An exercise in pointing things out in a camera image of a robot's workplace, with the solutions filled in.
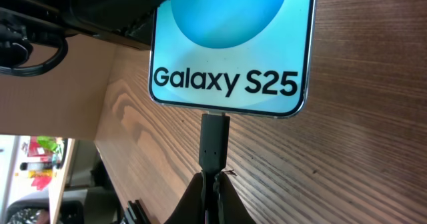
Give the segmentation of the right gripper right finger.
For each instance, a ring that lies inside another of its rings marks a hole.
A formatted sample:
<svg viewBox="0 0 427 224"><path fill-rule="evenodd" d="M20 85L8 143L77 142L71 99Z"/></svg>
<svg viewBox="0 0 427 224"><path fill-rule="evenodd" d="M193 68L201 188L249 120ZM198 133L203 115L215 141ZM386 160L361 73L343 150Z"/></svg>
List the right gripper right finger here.
<svg viewBox="0 0 427 224"><path fill-rule="evenodd" d="M220 224L255 224L229 177L221 172L215 176L215 194Z"/></svg>

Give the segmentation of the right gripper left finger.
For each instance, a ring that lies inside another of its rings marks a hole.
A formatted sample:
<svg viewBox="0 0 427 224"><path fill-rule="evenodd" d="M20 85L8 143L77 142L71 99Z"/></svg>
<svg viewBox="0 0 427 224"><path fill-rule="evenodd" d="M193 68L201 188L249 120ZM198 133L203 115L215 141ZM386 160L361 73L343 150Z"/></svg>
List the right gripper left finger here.
<svg viewBox="0 0 427 224"><path fill-rule="evenodd" d="M165 224L202 224L204 208L201 194L203 175L196 173Z"/></svg>

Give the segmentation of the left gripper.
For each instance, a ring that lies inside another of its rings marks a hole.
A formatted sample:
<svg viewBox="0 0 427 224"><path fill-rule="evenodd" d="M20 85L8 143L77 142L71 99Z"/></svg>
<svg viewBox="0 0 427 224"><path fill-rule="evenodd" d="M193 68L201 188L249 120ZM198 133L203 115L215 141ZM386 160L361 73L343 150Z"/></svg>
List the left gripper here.
<svg viewBox="0 0 427 224"><path fill-rule="evenodd" d="M148 50L153 14L168 0L61 1L61 17L68 26L96 39Z"/></svg>

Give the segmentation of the Galaxy S25 smartphone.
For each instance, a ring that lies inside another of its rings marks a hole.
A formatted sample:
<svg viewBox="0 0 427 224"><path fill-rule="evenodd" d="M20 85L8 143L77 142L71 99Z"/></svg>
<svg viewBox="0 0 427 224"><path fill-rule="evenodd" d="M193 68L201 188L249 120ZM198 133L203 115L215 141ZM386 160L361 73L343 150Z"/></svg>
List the Galaxy S25 smartphone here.
<svg viewBox="0 0 427 224"><path fill-rule="evenodd" d="M288 118L308 96L317 0L168 0L154 14L160 105Z"/></svg>

